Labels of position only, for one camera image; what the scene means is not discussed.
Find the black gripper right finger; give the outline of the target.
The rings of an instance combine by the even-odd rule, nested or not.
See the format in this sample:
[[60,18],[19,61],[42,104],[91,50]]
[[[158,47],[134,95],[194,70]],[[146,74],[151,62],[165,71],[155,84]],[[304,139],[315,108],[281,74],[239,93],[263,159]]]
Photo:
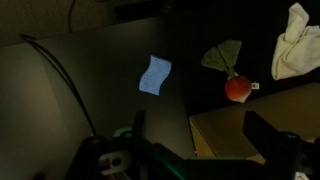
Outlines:
[[265,163],[246,159],[253,167],[295,167],[298,164],[301,138],[292,132],[278,131],[254,111],[245,113],[242,132]]

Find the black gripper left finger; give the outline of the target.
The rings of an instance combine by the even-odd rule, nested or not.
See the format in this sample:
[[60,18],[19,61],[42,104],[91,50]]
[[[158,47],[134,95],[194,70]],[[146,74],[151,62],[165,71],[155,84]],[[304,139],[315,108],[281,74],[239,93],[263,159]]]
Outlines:
[[133,138],[138,138],[143,136],[145,116],[146,116],[146,112],[144,110],[139,110],[136,112],[136,116],[132,126]]

